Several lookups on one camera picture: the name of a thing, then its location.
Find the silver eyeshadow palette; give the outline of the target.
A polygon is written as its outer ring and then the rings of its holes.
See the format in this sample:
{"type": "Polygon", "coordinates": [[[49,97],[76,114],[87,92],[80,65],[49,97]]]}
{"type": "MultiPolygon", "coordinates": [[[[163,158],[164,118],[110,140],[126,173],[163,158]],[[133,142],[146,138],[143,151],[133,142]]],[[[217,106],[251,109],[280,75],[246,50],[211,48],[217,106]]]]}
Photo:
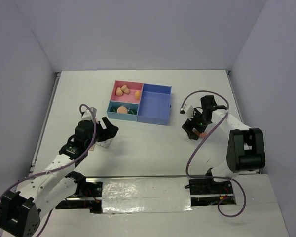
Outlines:
{"type": "Polygon", "coordinates": [[[111,142],[112,142],[112,138],[111,139],[107,139],[106,141],[102,141],[102,142],[96,142],[96,145],[105,149],[108,149],[111,142]]]}

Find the three-colour blush palette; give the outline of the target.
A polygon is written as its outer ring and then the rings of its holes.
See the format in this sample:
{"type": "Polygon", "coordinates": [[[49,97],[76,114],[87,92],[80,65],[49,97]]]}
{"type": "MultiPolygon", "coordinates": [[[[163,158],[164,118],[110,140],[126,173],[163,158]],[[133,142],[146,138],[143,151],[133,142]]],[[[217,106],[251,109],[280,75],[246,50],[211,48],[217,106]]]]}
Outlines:
{"type": "Polygon", "coordinates": [[[199,137],[199,138],[205,138],[207,136],[206,132],[199,132],[197,130],[194,131],[194,133],[199,137]]]}

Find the peach round puff with ribbon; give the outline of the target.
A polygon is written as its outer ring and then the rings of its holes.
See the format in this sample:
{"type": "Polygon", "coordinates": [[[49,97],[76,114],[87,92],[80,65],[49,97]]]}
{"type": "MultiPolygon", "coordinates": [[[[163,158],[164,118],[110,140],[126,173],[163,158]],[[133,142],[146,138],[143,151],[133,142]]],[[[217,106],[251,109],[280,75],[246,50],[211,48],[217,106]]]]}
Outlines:
{"type": "Polygon", "coordinates": [[[117,113],[121,113],[121,114],[127,114],[128,109],[125,106],[120,106],[117,109],[117,113]]]}

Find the beige gourd sponge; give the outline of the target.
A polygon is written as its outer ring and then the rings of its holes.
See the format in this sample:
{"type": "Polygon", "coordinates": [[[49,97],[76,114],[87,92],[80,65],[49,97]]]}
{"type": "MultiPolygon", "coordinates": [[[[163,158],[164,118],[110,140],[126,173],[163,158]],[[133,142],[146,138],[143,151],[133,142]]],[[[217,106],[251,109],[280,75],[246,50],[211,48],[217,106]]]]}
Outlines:
{"type": "Polygon", "coordinates": [[[122,95],[123,95],[123,91],[121,90],[120,87],[118,87],[118,88],[116,89],[115,94],[116,94],[117,96],[122,96],[122,95]]]}
{"type": "Polygon", "coordinates": [[[130,94],[130,90],[129,90],[129,88],[128,88],[127,85],[122,86],[122,87],[121,87],[121,90],[122,90],[123,93],[125,93],[125,94],[130,94]]]}

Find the orange teardrop sponge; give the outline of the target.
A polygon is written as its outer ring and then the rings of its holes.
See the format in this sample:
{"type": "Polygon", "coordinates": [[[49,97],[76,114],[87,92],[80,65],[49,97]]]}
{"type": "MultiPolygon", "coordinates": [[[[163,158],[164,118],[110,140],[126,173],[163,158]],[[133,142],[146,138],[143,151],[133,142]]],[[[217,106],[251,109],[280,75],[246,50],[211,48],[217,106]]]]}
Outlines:
{"type": "Polygon", "coordinates": [[[140,100],[140,98],[141,98],[141,92],[139,91],[139,90],[137,90],[136,92],[135,92],[135,94],[134,94],[134,97],[135,97],[135,99],[136,100],[140,100]]]}

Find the green puff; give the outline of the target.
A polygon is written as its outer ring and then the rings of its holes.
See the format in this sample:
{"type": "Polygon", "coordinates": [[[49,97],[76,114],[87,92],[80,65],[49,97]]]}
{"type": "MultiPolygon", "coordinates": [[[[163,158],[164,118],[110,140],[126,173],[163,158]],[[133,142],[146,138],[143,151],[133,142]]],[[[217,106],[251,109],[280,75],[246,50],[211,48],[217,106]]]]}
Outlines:
{"type": "Polygon", "coordinates": [[[118,107],[116,107],[116,106],[112,106],[112,107],[110,108],[110,112],[114,112],[114,113],[116,113],[116,112],[117,112],[117,109],[118,109],[118,107]]]}
{"type": "Polygon", "coordinates": [[[128,114],[131,114],[131,115],[136,115],[137,114],[137,110],[130,108],[127,113],[128,114]]]}

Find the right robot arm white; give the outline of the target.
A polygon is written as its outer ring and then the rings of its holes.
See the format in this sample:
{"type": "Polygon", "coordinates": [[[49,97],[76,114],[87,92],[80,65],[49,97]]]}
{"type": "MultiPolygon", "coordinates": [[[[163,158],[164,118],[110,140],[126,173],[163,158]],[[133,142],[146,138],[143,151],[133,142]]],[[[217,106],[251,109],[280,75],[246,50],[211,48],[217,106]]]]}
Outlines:
{"type": "Polygon", "coordinates": [[[193,178],[205,178],[205,189],[216,193],[222,182],[231,180],[238,173],[255,171],[265,167],[265,148],[263,132],[259,128],[251,128],[229,113],[229,104],[218,105],[213,95],[200,99],[201,110],[191,105],[182,104],[180,113],[187,120],[182,125],[190,140],[202,139],[192,153],[186,166],[189,165],[196,152],[216,129],[220,129],[228,137],[225,160],[218,166],[209,168],[205,175],[193,175],[193,178]]]}

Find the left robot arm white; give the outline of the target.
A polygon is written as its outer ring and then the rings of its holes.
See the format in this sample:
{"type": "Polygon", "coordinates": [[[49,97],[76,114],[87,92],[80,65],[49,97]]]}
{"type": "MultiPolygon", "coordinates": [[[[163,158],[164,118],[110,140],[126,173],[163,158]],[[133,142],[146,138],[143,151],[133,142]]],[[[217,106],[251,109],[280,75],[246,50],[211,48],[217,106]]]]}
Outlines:
{"type": "Polygon", "coordinates": [[[63,199],[86,193],[85,176],[75,171],[97,142],[113,139],[119,129],[107,117],[100,122],[82,120],[52,163],[41,173],[32,175],[30,183],[13,192],[6,191],[0,200],[0,228],[15,237],[31,237],[42,218],[63,199]]]}

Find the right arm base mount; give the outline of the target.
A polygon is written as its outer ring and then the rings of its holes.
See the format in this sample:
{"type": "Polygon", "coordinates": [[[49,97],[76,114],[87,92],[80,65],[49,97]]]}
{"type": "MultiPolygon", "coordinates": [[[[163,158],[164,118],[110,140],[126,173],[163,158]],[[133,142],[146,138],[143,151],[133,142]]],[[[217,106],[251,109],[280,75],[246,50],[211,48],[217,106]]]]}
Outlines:
{"type": "Polygon", "coordinates": [[[212,179],[190,179],[185,189],[189,190],[192,207],[235,205],[230,181],[215,182],[212,179]]]}

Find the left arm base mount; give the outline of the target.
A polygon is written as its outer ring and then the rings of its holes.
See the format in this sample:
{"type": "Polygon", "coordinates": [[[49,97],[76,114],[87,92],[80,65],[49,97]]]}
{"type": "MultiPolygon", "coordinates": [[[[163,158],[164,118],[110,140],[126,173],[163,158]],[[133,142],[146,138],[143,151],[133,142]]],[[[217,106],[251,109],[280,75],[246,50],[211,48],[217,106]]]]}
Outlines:
{"type": "Polygon", "coordinates": [[[93,214],[101,214],[102,211],[102,191],[103,182],[93,178],[87,178],[72,172],[70,175],[77,182],[74,194],[61,201],[56,209],[86,209],[93,214]]]}

